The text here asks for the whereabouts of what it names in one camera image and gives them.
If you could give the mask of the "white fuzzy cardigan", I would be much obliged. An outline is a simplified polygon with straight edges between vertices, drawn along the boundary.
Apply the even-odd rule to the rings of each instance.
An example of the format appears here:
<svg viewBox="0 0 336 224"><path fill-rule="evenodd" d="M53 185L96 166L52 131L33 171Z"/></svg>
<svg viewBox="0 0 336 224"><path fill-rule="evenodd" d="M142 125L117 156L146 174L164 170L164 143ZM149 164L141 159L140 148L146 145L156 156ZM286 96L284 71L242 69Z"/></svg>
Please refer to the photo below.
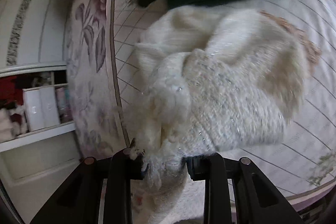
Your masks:
<svg viewBox="0 0 336 224"><path fill-rule="evenodd" d="M134 223L201 215L203 184L186 158L282 142L320 54L305 32L254 9L183 6L145 30L124 114L146 173L131 184Z"/></svg>

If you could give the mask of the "white shelf cabinet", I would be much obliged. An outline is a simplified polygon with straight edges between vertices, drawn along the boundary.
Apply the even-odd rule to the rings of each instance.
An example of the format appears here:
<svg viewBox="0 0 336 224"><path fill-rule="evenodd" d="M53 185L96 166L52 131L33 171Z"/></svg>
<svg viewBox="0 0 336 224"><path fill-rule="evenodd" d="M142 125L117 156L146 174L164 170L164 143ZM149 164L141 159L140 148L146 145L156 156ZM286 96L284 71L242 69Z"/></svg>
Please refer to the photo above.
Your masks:
<svg viewBox="0 0 336 224"><path fill-rule="evenodd" d="M1 177L11 188L60 181L80 159L66 74L70 0L1 0ZM54 87L60 124L30 131L23 92Z"/></svg>

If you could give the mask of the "grey storage box right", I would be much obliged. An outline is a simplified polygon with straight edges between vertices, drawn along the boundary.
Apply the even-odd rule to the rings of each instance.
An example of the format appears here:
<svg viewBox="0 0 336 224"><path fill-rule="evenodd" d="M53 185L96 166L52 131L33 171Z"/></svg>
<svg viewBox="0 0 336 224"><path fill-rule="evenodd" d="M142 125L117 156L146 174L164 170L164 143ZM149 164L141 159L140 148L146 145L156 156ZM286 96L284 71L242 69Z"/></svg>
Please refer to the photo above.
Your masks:
<svg viewBox="0 0 336 224"><path fill-rule="evenodd" d="M54 87L40 89L42 112L45 120L45 127L57 126L60 124L58 108Z"/></svg>

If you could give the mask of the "grey storage box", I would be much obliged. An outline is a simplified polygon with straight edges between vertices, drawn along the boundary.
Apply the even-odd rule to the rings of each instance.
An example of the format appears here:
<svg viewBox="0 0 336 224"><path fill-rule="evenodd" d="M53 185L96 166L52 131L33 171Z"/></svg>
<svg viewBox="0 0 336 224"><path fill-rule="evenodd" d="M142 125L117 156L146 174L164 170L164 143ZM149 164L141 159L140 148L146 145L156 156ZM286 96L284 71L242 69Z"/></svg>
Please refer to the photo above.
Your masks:
<svg viewBox="0 0 336 224"><path fill-rule="evenodd" d="M58 108L54 87L40 89L42 112L45 120L45 127L57 126L60 124Z"/></svg>
<svg viewBox="0 0 336 224"><path fill-rule="evenodd" d="M24 91L23 98L30 131L45 128L45 121L42 113L42 100L39 90Z"/></svg>

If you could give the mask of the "grey storage box left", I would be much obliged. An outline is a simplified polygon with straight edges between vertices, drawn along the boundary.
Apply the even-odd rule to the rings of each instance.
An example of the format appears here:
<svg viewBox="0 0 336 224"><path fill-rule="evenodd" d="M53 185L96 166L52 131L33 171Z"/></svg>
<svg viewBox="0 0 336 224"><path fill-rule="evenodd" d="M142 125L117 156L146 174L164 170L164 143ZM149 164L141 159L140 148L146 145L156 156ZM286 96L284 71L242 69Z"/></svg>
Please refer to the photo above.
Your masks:
<svg viewBox="0 0 336 224"><path fill-rule="evenodd" d="M39 90L24 91L23 98L30 131L45 128L45 121L42 113L42 100Z"/></svg>

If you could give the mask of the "floral quilted bed cover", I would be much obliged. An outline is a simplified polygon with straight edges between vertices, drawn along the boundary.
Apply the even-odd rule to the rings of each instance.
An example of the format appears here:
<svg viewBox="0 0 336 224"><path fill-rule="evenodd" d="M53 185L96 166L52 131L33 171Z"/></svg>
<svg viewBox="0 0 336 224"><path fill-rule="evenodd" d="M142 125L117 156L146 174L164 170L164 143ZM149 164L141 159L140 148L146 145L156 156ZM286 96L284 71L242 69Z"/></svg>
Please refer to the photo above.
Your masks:
<svg viewBox="0 0 336 224"><path fill-rule="evenodd" d="M301 210L335 186L335 0L245 0L224 10L245 7L286 19L321 50L302 111L284 143L228 153L231 159L252 159ZM67 75L84 156L109 157L130 143L120 116L141 86L133 47L164 9L161 0L145 9L129 0L74 0Z"/></svg>

